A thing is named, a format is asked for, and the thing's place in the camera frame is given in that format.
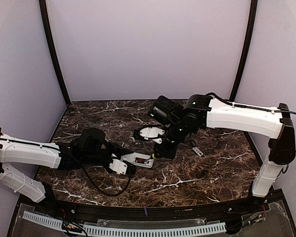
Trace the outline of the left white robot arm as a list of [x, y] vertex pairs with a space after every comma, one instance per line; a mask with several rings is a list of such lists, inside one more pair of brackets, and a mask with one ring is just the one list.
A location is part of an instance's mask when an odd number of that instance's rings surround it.
[[38, 143], [19, 140], [3, 134], [0, 128], [0, 183], [39, 204], [54, 203], [49, 184], [35, 181], [12, 167], [12, 163], [35, 164], [58, 170], [84, 169], [85, 165], [100, 165], [109, 173], [126, 174], [131, 178], [136, 167], [122, 160], [131, 154], [106, 141], [104, 131], [88, 128], [68, 143]]

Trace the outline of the white remote control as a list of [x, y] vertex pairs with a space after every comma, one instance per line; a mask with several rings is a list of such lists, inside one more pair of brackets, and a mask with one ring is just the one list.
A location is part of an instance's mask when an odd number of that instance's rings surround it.
[[144, 168], [152, 168], [154, 159], [152, 156], [141, 154], [141, 153], [131, 153], [127, 155], [121, 156], [121, 161], [126, 161], [132, 165], [144, 167]]

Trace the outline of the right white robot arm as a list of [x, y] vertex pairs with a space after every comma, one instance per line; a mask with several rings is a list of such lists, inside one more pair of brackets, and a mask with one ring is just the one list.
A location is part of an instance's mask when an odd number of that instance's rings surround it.
[[211, 92], [190, 96], [185, 106], [159, 96], [148, 116], [165, 126], [153, 148], [153, 158], [174, 158], [178, 145], [187, 136], [203, 128], [226, 128], [266, 136], [269, 152], [253, 181], [252, 195], [265, 197], [284, 168], [296, 157], [295, 129], [290, 111], [284, 103], [278, 107], [237, 104]]

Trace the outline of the white battery cover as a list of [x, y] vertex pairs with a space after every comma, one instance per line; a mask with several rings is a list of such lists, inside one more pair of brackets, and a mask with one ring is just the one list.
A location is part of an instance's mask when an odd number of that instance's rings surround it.
[[202, 151], [198, 148], [198, 147], [193, 147], [192, 150], [200, 157], [203, 157], [204, 154], [202, 153]]

